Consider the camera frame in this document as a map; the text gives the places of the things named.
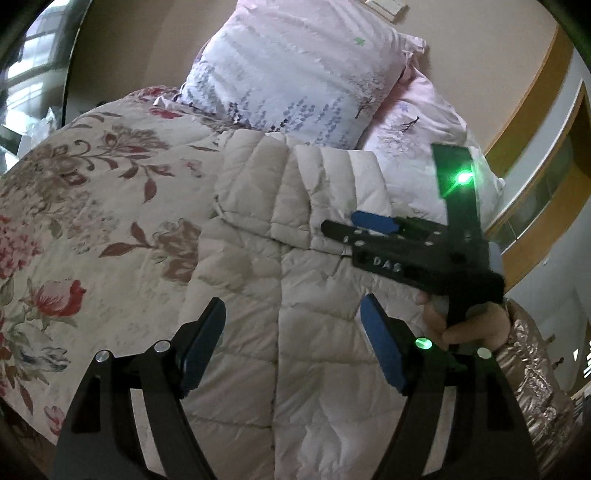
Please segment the person's right hand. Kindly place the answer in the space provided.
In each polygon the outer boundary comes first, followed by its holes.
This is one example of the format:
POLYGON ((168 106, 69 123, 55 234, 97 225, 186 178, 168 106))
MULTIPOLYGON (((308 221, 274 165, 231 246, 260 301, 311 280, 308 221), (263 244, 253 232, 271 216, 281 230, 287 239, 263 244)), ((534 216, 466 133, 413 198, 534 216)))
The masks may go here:
POLYGON ((450 326, 446 317, 436 308, 430 294, 420 291, 416 303, 423 307, 425 333, 444 350, 451 345, 479 342, 495 352, 508 341, 512 325, 501 305, 480 305, 470 311, 463 323, 450 326))

